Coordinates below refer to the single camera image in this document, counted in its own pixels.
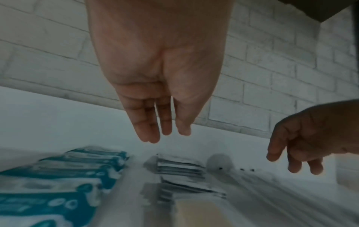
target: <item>hand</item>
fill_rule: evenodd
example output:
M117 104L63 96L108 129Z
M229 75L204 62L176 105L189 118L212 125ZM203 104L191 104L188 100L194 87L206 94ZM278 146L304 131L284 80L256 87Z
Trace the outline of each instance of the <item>hand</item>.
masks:
M319 105L283 119L274 128L267 159L278 160L285 147L292 173L308 162L317 175L323 171L323 157L359 154L359 100Z
M191 124L222 67L231 0L87 0L90 33L105 77L138 137L160 139Z

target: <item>palm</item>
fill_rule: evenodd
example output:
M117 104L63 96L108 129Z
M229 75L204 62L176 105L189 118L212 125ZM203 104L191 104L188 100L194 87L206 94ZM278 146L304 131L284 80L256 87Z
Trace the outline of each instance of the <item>palm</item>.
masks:
M159 141L155 106L162 133L172 132L171 96L178 131L190 135L219 77L227 14L213 22L141 1L88 0L87 5L101 68L139 138Z

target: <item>finger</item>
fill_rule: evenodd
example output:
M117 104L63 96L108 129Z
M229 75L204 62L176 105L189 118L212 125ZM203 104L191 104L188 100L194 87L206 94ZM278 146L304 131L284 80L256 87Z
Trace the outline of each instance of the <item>finger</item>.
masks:
M291 173L298 173L302 168L302 162L296 160L288 153L288 170Z
M289 116L276 124L268 146L267 159L276 161L280 158L288 141L298 136L300 131L300 115Z
M206 101L204 103L185 104L174 99L176 127L181 135L191 135L191 124L201 112Z
M162 134L170 135L172 133L171 97L156 99L156 108L161 122Z
M170 92L166 85L162 82L150 83L134 83L129 85L112 84L116 89L118 95L145 100L148 98L160 98L163 96L170 96Z
M119 95L119 99L129 116L131 123L134 126L137 136L143 142L156 141L159 139L156 128L153 126L153 111L151 112L151 105L154 107L154 101L145 103L144 100L127 98Z
M323 159L315 159L308 162L308 165L310 167L310 172L314 175L319 175L323 172Z
M308 140L303 138L291 140L288 152L293 158L302 162L321 159L330 154L327 149L318 146L317 143L313 141L309 143Z

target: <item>white table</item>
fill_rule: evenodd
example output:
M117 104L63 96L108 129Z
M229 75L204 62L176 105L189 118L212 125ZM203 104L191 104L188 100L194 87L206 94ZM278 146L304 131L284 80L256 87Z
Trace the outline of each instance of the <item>white table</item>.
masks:
M158 144L142 143L124 111L3 87L0 107L0 170L85 145L123 149L133 156L123 179L97 212L94 227L168 226L166 208L153 208L153 187L158 176L143 167L158 152L204 163L215 154L223 154L235 168L296 180L299 187L308 187L333 200L348 197L336 185L334 158L325 159L321 176L310 174L307 165L294 175L288 172L285 157L276 163L266 160L268 139L193 125L192 136L180 136L174 130ZM215 162L216 167L227 165L221 160ZM356 199L350 194L348 201Z

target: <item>white brick wall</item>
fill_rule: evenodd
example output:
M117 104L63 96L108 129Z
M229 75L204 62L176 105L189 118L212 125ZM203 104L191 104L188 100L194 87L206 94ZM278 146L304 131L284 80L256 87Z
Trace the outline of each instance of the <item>white brick wall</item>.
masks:
M0 85L121 109L83 2L0 0ZM268 138L287 115L358 98L351 20L344 10L320 25L277 0L236 0L222 75L196 123Z

